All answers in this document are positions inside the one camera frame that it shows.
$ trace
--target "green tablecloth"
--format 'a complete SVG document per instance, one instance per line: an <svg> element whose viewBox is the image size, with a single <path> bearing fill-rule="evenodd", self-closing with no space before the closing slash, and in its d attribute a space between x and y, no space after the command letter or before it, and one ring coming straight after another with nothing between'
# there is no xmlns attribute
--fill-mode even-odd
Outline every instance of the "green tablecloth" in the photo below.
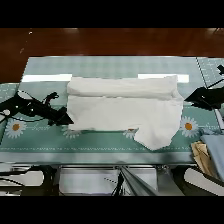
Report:
<svg viewBox="0 0 224 224"><path fill-rule="evenodd" d="M124 78L138 74L187 74L189 83L178 83L183 97L197 87L204 86L203 77L194 57L148 56L72 56L43 57L28 60L26 75L72 74L82 77ZM21 82L19 89L42 100L57 91L60 97L52 101L55 108L67 103L68 82ZM17 117L30 120L23 115ZM186 123L197 127L219 129L215 113L191 107L185 103L183 130L179 130L168 147L151 151L133 140L132 131L124 132L71 132L63 127L49 127L47 121L18 123L10 120L1 143L0 160L26 163L132 163L167 164L192 163L190 143L199 140L198 132L184 130ZM13 125L21 129L14 135Z"/></svg>

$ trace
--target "white cloth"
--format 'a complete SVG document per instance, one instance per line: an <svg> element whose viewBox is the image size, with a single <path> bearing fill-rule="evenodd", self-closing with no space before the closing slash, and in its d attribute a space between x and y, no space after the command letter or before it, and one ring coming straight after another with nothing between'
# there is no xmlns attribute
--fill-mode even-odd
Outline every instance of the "white cloth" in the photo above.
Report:
<svg viewBox="0 0 224 224"><path fill-rule="evenodd" d="M144 83L138 82L138 79L76 78L78 79L79 83L82 82L80 85L82 88L77 86L77 83L73 86L73 80L68 84L68 92L79 95L68 96L68 115L74 121L74 124L69 125L69 129L95 131L138 129L134 140L151 150L168 146L171 143L172 137L179 129L183 109L183 98L177 91L176 76L147 79ZM130 80L130 83L133 83L132 87L126 85L125 80ZM110 87L110 81L113 84L118 81L115 90ZM122 83L128 87L122 89ZM141 91L141 85L145 87L144 91ZM98 94L101 96L82 96ZM133 98L135 94L142 98Z"/></svg>

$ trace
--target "white daisy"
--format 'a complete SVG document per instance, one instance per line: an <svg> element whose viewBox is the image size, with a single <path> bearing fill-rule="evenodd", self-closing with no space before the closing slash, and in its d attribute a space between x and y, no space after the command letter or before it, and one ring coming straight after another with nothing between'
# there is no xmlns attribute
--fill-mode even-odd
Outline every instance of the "white daisy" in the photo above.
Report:
<svg viewBox="0 0 224 224"><path fill-rule="evenodd" d="M6 135L8 136L8 138L17 138L21 134L23 134L23 131L26 130L26 126L27 125L25 121L11 119L5 129Z"/></svg>
<svg viewBox="0 0 224 224"><path fill-rule="evenodd" d="M181 119L180 130L182 131L182 135L189 138L194 137L199 133L198 124L194 118L186 116Z"/></svg>
<svg viewBox="0 0 224 224"><path fill-rule="evenodd" d="M134 138L135 132L135 129L128 129L123 132L123 135L125 135L126 138Z"/></svg>
<svg viewBox="0 0 224 224"><path fill-rule="evenodd" d="M82 132L81 131L73 131L68 129L68 125L62 126L62 131L64 132L63 135L66 138L77 138Z"/></svg>

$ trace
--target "wooden floor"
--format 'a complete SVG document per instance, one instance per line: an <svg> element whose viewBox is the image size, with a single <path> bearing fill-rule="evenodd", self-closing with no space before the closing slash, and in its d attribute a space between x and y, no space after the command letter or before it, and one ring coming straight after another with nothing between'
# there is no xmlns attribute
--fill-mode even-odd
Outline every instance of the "wooden floor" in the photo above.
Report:
<svg viewBox="0 0 224 224"><path fill-rule="evenodd" d="M0 81L19 82L28 57L224 57L223 28L0 28Z"/></svg>

